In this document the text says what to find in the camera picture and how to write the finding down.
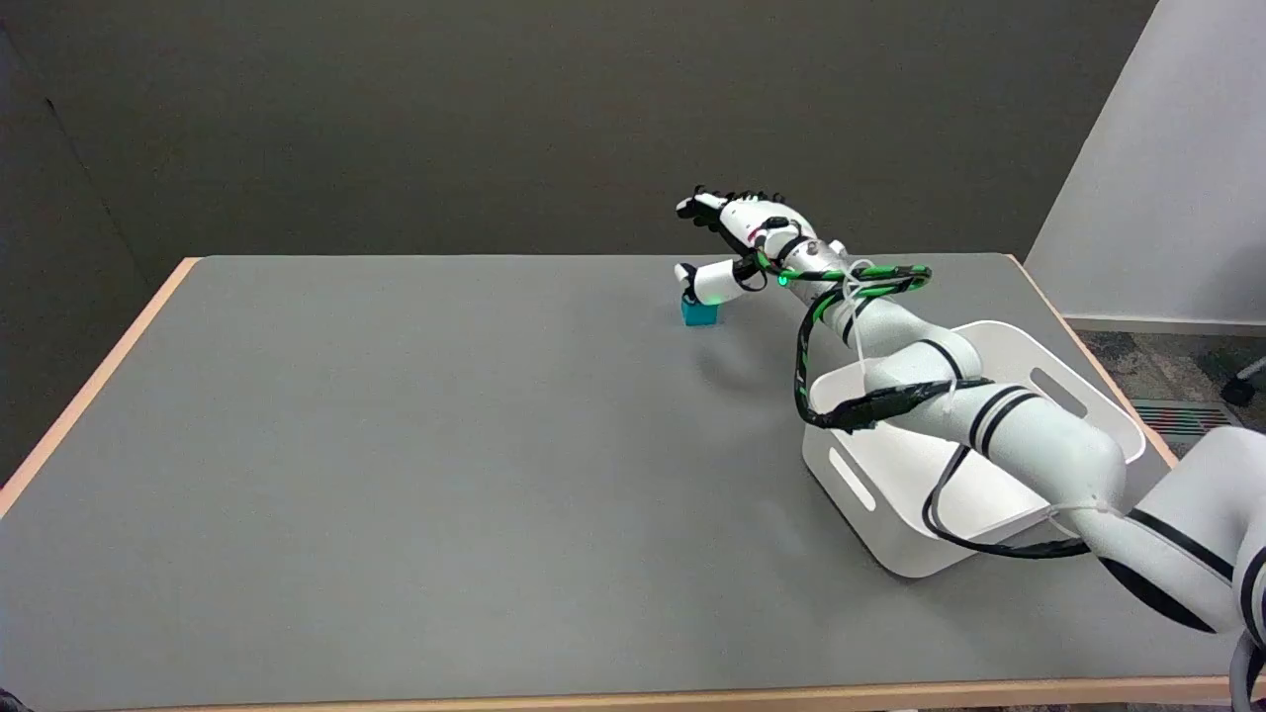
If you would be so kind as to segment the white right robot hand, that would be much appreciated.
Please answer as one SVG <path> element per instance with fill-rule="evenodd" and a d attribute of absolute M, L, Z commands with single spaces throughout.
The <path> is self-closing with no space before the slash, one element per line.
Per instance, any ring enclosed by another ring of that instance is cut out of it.
<path fill-rule="evenodd" d="M 818 238 L 810 220 L 787 207 L 782 195 L 765 191 L 715 194 L 696 188 L 679 201 L 677 217 L 720 234 L 736 253 L 733 260 L 674 269 L 682 302 L 710 308 L 762 290 L 768 283 L 763 264 L 781 264 L 806 239 Z"/>

